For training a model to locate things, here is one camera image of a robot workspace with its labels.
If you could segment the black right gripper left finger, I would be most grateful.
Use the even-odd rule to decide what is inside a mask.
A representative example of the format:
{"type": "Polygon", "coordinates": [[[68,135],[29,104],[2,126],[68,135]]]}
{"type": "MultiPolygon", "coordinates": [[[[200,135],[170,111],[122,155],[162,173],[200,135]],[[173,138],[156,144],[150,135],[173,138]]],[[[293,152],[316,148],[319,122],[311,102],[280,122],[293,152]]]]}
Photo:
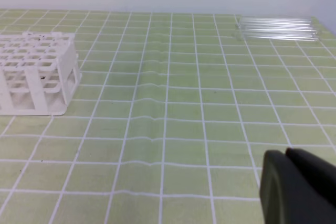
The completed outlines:
{"type": "Polygon", "coordinates": [[[265,223],[335,223],[335,206],[313,189],[286,152],[265,152],[259,195],[265,223]]]}

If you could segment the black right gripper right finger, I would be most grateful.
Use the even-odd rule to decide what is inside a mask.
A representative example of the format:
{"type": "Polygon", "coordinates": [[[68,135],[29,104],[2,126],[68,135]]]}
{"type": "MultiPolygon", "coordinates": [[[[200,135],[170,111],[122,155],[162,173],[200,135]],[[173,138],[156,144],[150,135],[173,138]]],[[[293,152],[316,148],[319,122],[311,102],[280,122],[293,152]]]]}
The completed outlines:
{"type": "Polygon", "coordinates": [[[288,148],[286,156],[313,189],[335,206],[335,166],[299,148],[288,148]]]}

